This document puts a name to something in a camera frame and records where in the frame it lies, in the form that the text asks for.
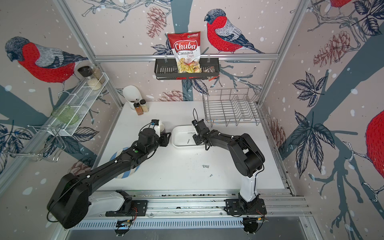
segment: chip bag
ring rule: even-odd
[[[201,73],[200,32],[168,34],[179,73]]]

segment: vent grille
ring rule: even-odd
[[[71,230],[117,229],[116,222],[122,219],[83,220]],[[175,229],[175,228],[242,228],[243,218],[157,218],[136,219],[130,229]]]

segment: blue striped plate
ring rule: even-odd
[[[120,149],[119,151],[117,151],[115,154],[112,155],[110,161],[112,161],[113,159],[115,159],[118,155],[120,155],[124,150],[127,150],[129,147],[125,147],[123,149]],[[137,166],[129,171],[126,171],[120,175],[118,175],[117,177],[115,178],[126,178],[126,177],[129,177],[130,175],[134,174],[138,169],[139,169],[140,166]]]

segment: jar lid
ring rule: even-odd
[[[84,66],[84,67],[81,67],[79,69],[77,69],[77,71],[83,76],[83,77],[89,77],[92,75],[92,70],[90,68],[90,66]]]

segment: white plastic container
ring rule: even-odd
[[[193,140],[195,128],[192,125],[177,126],[172,130],[172,145],[179,150],[203,149],[204,144],[196,145]]]

